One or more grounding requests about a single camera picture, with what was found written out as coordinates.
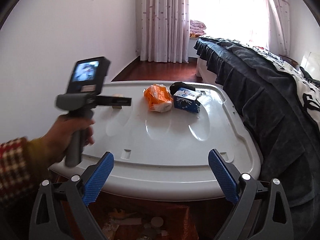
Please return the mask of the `plaid sleeve left forearm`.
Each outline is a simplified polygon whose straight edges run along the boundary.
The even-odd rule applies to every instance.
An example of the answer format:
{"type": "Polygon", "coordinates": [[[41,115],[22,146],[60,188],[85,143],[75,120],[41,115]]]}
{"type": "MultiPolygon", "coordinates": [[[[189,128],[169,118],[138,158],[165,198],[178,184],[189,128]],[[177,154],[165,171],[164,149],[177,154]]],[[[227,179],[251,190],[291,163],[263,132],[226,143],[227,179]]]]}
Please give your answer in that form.
{"type": "Polygon", "coordinates": [[[1,203],[17,198],[49,178],[42,138],[1,143],[1,203]]]}

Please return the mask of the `person's left hand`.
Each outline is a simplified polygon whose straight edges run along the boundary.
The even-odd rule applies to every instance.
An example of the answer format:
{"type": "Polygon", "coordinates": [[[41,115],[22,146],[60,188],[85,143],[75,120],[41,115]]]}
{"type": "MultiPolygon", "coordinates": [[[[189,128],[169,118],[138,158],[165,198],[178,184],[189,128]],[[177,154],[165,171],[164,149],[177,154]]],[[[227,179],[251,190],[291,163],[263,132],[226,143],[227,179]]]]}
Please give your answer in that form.
{"type": "Polygon", "coordinates": [[[49,167],[64,158],[65,154],[63,152],[71,142],[72,135],[78,130],[85,132],[85,146],[93,145],[92,126],[94,124],[93,119],[68,118],[67,115],[60,115],[49,131],[41,138],[46,166],[49,167]]]}

